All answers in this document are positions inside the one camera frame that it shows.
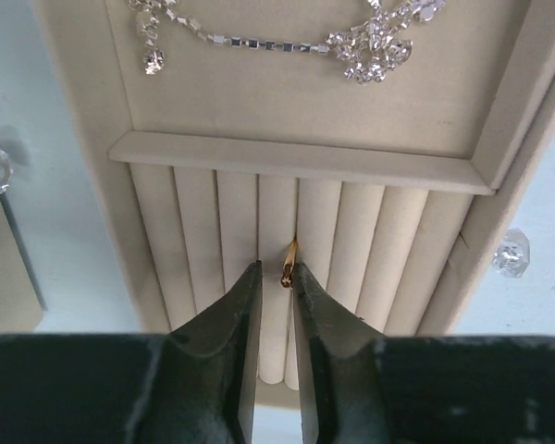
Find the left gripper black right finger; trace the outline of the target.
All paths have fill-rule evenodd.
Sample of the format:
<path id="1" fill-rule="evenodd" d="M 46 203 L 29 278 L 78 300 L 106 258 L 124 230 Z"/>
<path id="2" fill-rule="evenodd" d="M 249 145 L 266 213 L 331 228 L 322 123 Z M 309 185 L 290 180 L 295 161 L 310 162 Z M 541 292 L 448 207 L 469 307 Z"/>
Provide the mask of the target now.
<path id="1" fill-rule="evenodd" d="M 295 338 L 305 443 L 382 443 L 384 404 L 373 346 L 379 333 L 294 266 Z"/>

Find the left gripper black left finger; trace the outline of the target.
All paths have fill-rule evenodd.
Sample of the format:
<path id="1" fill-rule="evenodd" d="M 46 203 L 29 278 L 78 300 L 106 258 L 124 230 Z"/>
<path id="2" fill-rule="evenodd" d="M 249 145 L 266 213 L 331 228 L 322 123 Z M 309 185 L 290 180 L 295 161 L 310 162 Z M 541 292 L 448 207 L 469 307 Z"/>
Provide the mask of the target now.
<path id="1" fill-rule="evenodd" d="M 250 443 L 260 344 L 263 266 L 166 340 L 166 442 Z"/>

